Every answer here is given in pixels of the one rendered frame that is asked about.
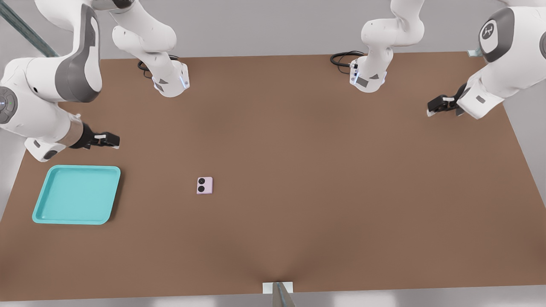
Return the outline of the pale blue-green tray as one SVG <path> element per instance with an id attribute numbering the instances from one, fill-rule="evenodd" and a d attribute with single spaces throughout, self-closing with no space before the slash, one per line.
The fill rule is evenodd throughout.
<path id="1" fill-rule="evenodd" d="M 121 169 L 55 165 L 38 196 L 32 219 L 51 225 L 103 225 L 111 216 Z"/>

